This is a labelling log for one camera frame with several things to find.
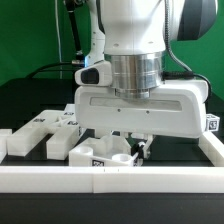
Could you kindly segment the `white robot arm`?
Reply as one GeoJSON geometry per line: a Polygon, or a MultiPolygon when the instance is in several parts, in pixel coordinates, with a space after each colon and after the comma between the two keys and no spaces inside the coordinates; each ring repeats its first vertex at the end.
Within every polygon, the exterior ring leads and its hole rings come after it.
{"type": "Polygon", "coordinates": [[[88,4],[93,47],[75,74],[78,124],[95,132],[78,145],[102,157],[129,135],[198,138],[206,130],[209,81],[188,66],[167,71],[173,40],[197,40],[214,24],[217,0],[72,0],[88,4]]]}

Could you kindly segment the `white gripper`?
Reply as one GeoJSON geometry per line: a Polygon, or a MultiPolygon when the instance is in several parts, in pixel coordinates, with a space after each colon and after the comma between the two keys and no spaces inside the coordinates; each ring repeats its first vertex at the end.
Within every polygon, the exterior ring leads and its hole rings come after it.
{"type": "Polygon", "coordinates": [[[147,135],[138,143],[139,156],[148,159],[153,135],[198,138],[206,129],[203,80],[168,80],[147,99],[123,100],[109,87],[81,86],[75,93],[80,126],[147,135]]]}

